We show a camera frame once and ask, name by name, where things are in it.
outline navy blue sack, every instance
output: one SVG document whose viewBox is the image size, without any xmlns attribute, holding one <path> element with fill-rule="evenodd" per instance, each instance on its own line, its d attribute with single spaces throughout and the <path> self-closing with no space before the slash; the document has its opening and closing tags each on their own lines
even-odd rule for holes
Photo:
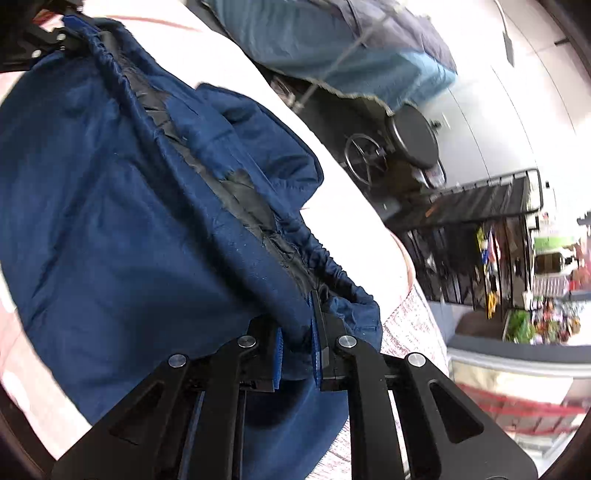
<svg viewBox="0 0 591 480">
<path fill-rule="evenodd" d="M 0 108 L 0 263 L 26 334 L 90 423 L 170 354 L 214 353 L 262 313 L 284 339 L 281 386 L 250 395 L 244 478 L 303 479 L 347 416 L 311 367 L 309 292 L 379 349 L 378 305 L 299 209 L 312 151 L 253 100 L 196 90 L 118 22 L 66 17 L 55 52 Z"/>
</svg>

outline light blue cloth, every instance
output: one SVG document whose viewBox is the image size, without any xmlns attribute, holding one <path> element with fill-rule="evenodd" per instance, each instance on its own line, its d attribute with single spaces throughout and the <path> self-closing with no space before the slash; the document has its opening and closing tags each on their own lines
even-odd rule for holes
<svg viewBox="0 0 591 480">
<path fill-rule="evenodd" d="M 307 0 L 204 0 L 204 4 L 251 59 L 313 83 L 356 40 L 333 9 Z M 420 105 L 455 79 L 455 72 L 411 47 L 360 46 L 323 86 L 346 96 L 379 99 L 392 113 L 405 102 Z"/>
<path fill-rule="evenodd" d="M 356 35 L 362 35 L 384 15 L 389 18 L 373 31 L 363 44 L 367 47 L 393 47 L 427 53 L 432 59 L 453 72 L 457 71 L 452 52 L 427 17 L 416 17 L 408 9 L 400 8 L 396 0 L 292 0 L 307 1 L 333 15 L 342 17 Z"/>
</svg>

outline green vegetables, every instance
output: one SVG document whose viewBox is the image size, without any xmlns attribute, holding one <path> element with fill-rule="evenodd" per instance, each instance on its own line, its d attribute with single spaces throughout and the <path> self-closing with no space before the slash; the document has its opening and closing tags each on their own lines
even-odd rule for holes
<svg viewBox="0 0 591 480">
<path fill-rule="evenodd" d="M 506 339 L 509 342 L 530 343 L 535 335 L 531 315 L 525 310 L 513 310 L 509 318 Z"/>
<path fill-rule="evenodd" d="M 560 324 L 558 322 L 548 322 L 546 330 L 546 335 L 551 343 L 557 343 L 560 341 Z"/>
</svg>

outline white wall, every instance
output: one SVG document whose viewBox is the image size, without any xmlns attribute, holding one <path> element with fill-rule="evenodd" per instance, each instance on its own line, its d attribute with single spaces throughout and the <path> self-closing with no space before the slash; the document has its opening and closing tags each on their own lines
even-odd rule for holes
<svg viewBox="0 0 591 480">
<path fill-rule="evenodd" d="M 449 122 L 439 133 L 449 185 L 537 166 L 562 208 L 582 211 L 591 207 L 591 79 L 571 45 L 554 45 L 565 35 L 537 1 L 500 2 L 514 68 L 493 0 L 420 0 L 458 66 L 457 82 L 421 108 Z"/>
</svg>

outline screw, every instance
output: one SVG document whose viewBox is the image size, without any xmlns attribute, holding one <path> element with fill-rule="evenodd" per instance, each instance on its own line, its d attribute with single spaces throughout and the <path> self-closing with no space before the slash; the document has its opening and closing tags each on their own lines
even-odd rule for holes
<svg viewBox="0 0 591 480">
<path fill-rule="evenodd" d="M 250 348 L 256 345 L 256 338 L 250 335 L 243 335 L 238 339 L 238 345 L 242 348 Z"/>
<path fill-rule="evenodd" d="M 420 353 L 411 353 L 408 356 L 408 363 L 411 364 L 414 367 L 422 367 L 425 363 L 427 363 L 427 360 L 425 360 L 425 357 L 423 357 Z"/>
<path fill-rule="evenodd" d="M 187 363 L 187 357 L 177 353 L 168 359 L 168 364 L 173 368 L 183 367 Z"/>
<path fill-rule="evenodd" d="M 339 345 L 344 348 L 353 348 L 357 345 L 357 339 L 351 335 L 343 335 L 339 338 Z"/>
</svg>

